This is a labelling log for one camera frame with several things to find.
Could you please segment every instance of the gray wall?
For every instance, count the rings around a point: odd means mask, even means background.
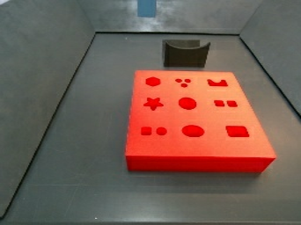
[[[0,21],[2,217],[94,29],[74,0],[11,0],[0,6]]]
[[[267,0],[241,33],[301,114],[301,1]]]
[[[97,32],[240,34],[263,0],[158,0],[157,18],[137,0],[79,0]]]

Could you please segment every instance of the star-shaped hole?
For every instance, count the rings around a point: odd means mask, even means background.
[[[161,102],[161,98],[148,98],[148,103],[145,103],[145,106],[149,106],[152,108],[152,110],[154,111],[157,109],[157,107],[162,107],[164,104]]]

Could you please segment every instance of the red shape sorter block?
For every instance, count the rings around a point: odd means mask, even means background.
[[[276,158],[233,73],[137,71],[130,171],[261,172]]]

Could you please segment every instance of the blue object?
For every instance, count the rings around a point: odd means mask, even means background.
[[[157,0],[138,0],[138,16],[156,18]]]

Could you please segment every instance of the black object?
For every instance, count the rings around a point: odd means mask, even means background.
[[[200,40],[164,40],[165,67],[205,67],[211,42],[200,45]]]

